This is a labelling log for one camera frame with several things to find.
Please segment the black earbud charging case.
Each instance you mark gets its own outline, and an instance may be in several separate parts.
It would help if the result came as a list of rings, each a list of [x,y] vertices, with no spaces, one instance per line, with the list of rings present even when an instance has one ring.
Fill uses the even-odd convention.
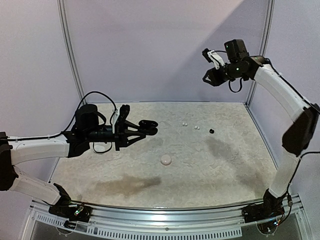
[[[158,123],[154,120],[140,120],[138,123],[139,131],[148,136],[154,136],[158,133]]]

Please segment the pink earbud charging case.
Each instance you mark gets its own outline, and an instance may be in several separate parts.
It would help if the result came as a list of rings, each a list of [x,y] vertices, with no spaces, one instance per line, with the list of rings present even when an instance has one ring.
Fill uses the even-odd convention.
[[[160,158],[160,162],[161,162],[162,165],[168,166],[168,165],[170,165],[172,163],[172,158],[171,158],[170,155],[165,154]]]

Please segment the white earbud charging case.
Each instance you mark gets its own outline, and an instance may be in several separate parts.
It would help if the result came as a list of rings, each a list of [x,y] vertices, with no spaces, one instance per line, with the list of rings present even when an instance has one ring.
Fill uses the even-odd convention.
[[[92,151],[96,154],[102,154],[106,151],[106,148],[103,144],[100,143],[93,143],[92,144]]]

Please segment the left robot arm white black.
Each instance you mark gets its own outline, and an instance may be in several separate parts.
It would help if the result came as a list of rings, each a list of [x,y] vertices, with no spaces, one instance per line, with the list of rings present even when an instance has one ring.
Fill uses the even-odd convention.
[[[116,151],[126,148],[158,132],[158,123],[141,120],[134,124],[127,120],[130,106],[116,108],[107,125],[106,117],[95,104],[86,104],[76,110],[75,123],[70,131],[57,136],[30,138],[9,137],[0,134],[0,190],[19,192],[49,205],[48,212],[70,222],[88,223],[92,207],[73,203],[66,190],[57,183],[46,183],[20,170],[20,163],[50,159],[75,158],[88,151],[94,143],[113,143]]]

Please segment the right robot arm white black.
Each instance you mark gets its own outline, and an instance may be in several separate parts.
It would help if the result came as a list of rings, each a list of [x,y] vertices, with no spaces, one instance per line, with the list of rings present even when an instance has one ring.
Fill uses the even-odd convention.
[[[282,136],[282,161],[274,180],[263,195],[261,204],[250,204],[241,210],[246,223],[273,219],[283,215],[283,200],[292,204],[289,187],[316,130],[320,107],[304,98],[273,67],[271,60],[262,55],[250,55],[241,39],[224,43],[225,62],[219,51],[208,48],[202,51],[207,62],[214,65],[203,76],[203,82],[213,87],[230,84],[236,79],[253,80],[267,90],[283,107],[292,124]]]

